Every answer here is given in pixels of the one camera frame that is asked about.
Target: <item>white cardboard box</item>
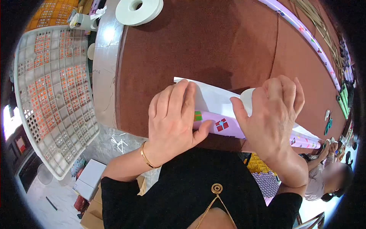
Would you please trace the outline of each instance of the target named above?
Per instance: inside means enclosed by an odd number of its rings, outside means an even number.
[[[72,188],[86,200],[91,201],[106,165],[91,159]]]

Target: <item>gold bangle bracelet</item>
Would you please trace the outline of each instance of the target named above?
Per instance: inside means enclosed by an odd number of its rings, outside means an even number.
[[[141,145],[141,155],[142,155],[142,157],[143,157],[143,160],[146,162],[146,164],[148,165],[148,166],[150,166],[151,168],[153,168],[153,169],[157,169],[157,168],[159,168],[159,167],[155,167],[155,166],[153,166],[150,162],[149,162],[149,160],[146,158],[146,156],[145,156],[145,153],[143,152],[143,146],[145,145],[145,143],[146,143],[146,141],[144,141],[143,142],[143,144]]]

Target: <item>green scissors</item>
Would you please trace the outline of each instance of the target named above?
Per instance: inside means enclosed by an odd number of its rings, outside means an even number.
[[[325,131],[324,131],[324,135],[327,135],[328,134],[328,130],[330,128],[332,128],[333,119],[330,117],[331,115],[332,115],[332,113],[329,115],[329,120],[328,120],[328,123],[326,124]]]

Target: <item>hand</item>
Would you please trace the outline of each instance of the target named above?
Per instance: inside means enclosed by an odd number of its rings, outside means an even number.
[[[271,78],[252,95],[253,114],[248,117],[239,98],[230,98],[235,117],[245,137],[258,156],[266,161],[278,152],[291,150],[292,127],[304,102],[304,92],[297,78],[284,75]]]
[[[329,155],[331,156],[334,155],[337,149],[338,149],[338,143],[337,142],[331,143],[329,148]]]
[[[323,161],[327,156],[328,156],[328,153],[329,153],[329,148],[330,148],[330,143],[329,141],[325,141],[325,148],[322,149],[322,151],[320,152],[319,156],[318,156],[318,159],[320,161]]]
[[[195,93],[195,83],[181,80],[151,100],[149,140],[143,150],[153,166],[168,162],[207,137],[212,124],[209,120],[192,132]]]

